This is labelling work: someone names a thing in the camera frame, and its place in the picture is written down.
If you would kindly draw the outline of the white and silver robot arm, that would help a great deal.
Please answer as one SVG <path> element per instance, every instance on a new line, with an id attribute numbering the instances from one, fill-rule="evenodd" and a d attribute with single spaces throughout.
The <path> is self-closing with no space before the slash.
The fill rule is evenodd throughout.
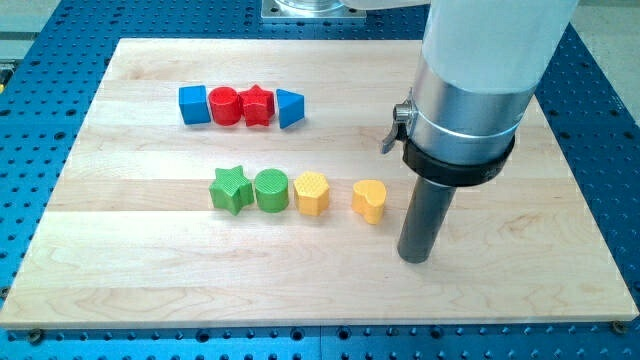
<path id="1" fill-rule="evenodd" d="M 421 151 L 454 165 L 501 157 L 578 0 L 429 0 L 407 103 L 382 150 L 405 132 Z"/>

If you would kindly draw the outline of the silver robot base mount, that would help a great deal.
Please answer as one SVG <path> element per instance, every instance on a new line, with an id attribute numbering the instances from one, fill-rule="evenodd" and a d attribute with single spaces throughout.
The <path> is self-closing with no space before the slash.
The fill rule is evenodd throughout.
<path id="1" fill-rule="evenodd" d="M 263 20 L 322 20 L 356 19 L 366 17 L 364 10 L 344 5 L 340 0 L 262 0 Z"/>

